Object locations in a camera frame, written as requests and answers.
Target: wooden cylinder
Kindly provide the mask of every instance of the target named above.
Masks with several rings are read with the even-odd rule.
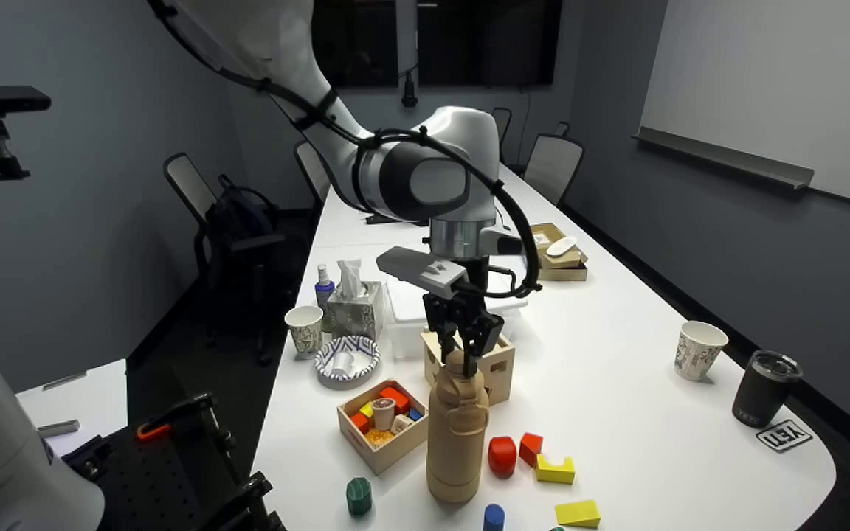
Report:
[[[462,350],[449,354],[427,394],[427,489],[462,503],[478,493],[489,400],[484,374],[462,378]]]

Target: gray wall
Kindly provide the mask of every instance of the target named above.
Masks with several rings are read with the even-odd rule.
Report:
[[[0,182],[0,368],[25,387],[127,357],[190,282],[161,158],[241,155],[223,84],[140,0],[0,0],[0,81],[52,98],[7,117],[31,177]]]
[[[638,148],[661,20],[663,0],[586,3],[565,199],[850,412],[850,204]]]
[[[568,120],[574,99],[574,70],[577,70],[577,37],[581,37],[584,3],[562,0],[555,81],[548,87],[419,87],[419,107],[404,108],[396,87],[339,87],[341,99],[350,107],[365,130],[375,127],[413,127],[425,120],[437,107],[474,107],[512,108],[503,158],[525,161],[537,133],[555,130],[556,120]],[[295,166],[292,148],[301,135],[286,124],[286,117],[266,99],[232,87],[232,108],[238,120],[238,139],[245,154],[247,182],[261,188],[280,207],[297,208],[310,207],[310,188]]]

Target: white cup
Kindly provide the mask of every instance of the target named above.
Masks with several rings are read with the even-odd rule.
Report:
[[[282,323],[288,328],[288,335],[295,340],[295,350],[319,354],[320,334],[325,334],[325,309],[319,307],[295,307],[282,312]]]
[[[688,379],[701,379],[726,348],[729,335],[707,320],[683,320],[672,366]]]

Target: plate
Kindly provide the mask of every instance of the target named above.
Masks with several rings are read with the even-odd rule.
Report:
[[[378,350],[368,335],[337,335],[313,366],[325,382],[357,382],[375,372]]]

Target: white table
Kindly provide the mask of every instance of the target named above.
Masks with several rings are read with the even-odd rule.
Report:
[[[286,343],[273,394],[261,421],[252,468],[273,489],[266,508],[288,528],[481,528],[484,503],[500,503],[506,531],[555,528],[555,503],[596,497],[599,531],[785,531],[801,525],[834,483],[825,446],[773,455],[756,430],[732,418],[739,366],[726,354],[707,382],[672,372],[679,316],[642,279],[618,266],[565,216],[500,168],[506,192],[527,222],[555,222],[590,257],[586,279],[545,282],[503,329],[515,343],[509,400],[494,404],[487,435],[543,433],[543,455],[574,459],[574,483],[537,483],[525,462],[499,480],[487,466],[478,496],[443,508],[425,487],[425,446],[382,474],[370,474],[339,435],[334,409],[382,378],[397,378],[427,397],[422,350],[382,343],[379,368],[357,388],[328,388]],[[328,198],[310,251],[297,304],[313,304],[319,263],[363,260],[393,244],[419,244],[422,227],[363,225],[337,195]],[[375,508],[363,518],[344,509],[344,483],[370,480]]]
[[[75,433],[46,438],[55,455],[68,455],[97,433],[105,435],[127,428],[127,359],[93,366],[81,378],[50,388],[24,388],[16,404],[34,428],[75,418]]]

